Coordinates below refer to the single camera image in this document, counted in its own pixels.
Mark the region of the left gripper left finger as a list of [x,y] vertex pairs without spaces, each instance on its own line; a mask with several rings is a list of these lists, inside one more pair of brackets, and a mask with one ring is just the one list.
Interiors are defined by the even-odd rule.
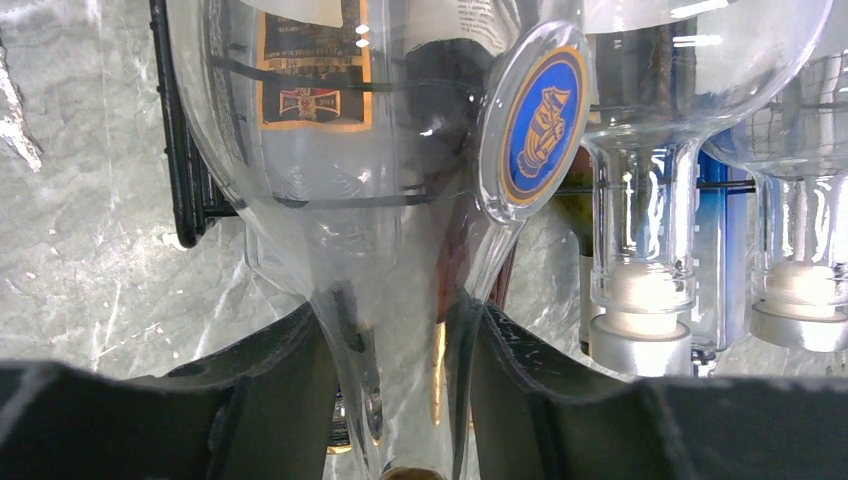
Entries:
[[302,305],[160,376],[1,365],[5,479],[318,479],[336,372]]

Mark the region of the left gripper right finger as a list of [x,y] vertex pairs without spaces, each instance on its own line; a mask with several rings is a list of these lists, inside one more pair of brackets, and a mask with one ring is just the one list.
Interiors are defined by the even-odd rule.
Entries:
[[472,365],[484,479],[843,479],[839,378],[627,383],[562,354],[493,305]]

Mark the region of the clear bottle blue medallion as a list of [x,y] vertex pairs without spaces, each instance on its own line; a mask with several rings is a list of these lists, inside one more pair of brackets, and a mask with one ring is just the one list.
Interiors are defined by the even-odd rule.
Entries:
[[495,279],[586,124],[579,1],[169,1],[194,141],[288,267],[368,479],[465,475]]

